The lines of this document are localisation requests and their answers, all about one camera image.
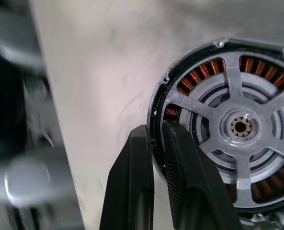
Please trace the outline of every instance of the white workbench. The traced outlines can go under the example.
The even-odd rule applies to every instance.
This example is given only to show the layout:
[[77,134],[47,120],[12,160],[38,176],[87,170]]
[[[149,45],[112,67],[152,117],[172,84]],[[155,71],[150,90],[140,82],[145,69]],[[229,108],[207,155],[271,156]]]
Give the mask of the white workbench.
[[[155,85],[191,47],[222,36],[284,43],[284,1],[31,0],[88,230],[98,229],[109,170],[146,123]],[[155,230],[171,230],[155,173]]]

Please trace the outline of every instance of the white table surface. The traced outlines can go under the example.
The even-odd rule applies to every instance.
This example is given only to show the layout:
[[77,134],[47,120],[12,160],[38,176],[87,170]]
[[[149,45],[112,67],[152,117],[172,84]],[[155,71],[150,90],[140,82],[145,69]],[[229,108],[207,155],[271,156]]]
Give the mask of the white table surface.
[[[99,227],[109,170],[146,123],[165,69],[222,36],[284,43],[284,1],[31,0],[86,229]],[[171,230],[155,173],[155,230]]]

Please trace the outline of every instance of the spoke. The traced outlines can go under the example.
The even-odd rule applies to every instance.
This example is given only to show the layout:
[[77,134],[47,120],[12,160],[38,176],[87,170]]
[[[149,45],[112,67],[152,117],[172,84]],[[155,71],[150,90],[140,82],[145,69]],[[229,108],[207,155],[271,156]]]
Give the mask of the spoke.
[[223,55],[226,64],[226,77],[229,84],[230,97],[243,97],[241,72],[239,69],[240,53],[226,53]]
[[284,141],[277,139],[277,138],[271,138],[268,140],[267,147],[271,150],[274,150],[278,152],[281,156],[284,157]]
[[210,106],[191,97],[187,97],[178,91],[173,91],[171,96],[166,99],[166,102],[176,104],[208,119],[213,116],[214,108],[211,108]]
[[204,143],[202,143],[201,145],[199,145],[199,148],[205,154],[208,154],[208,153],[213,152],[214,150],[218,149],[216,142],[211,138],[209,140],[205,141]]
[[266,114],[272,115],[274,112],[281,109],[282,107],[284,107],[284,92],[271,99],[263,106],[262,109]]
[[236,207],[242,207],[243,205],[255,205],[252,199],[251,183],[250,183],[250,167],[249,156],[238,155],[237,160],[237,201]]

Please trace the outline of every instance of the black plastic part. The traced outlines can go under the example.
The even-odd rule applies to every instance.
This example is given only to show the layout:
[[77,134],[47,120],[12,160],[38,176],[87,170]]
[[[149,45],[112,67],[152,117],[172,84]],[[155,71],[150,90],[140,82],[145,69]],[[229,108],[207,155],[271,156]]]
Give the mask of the black plastic part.
[[152,230],[154,180],[146,126],[131,131],[110,170],[100,230]]
[[179,124],[163,123],[166,178],[174,228],[240,230],[242,225],[213,162]]

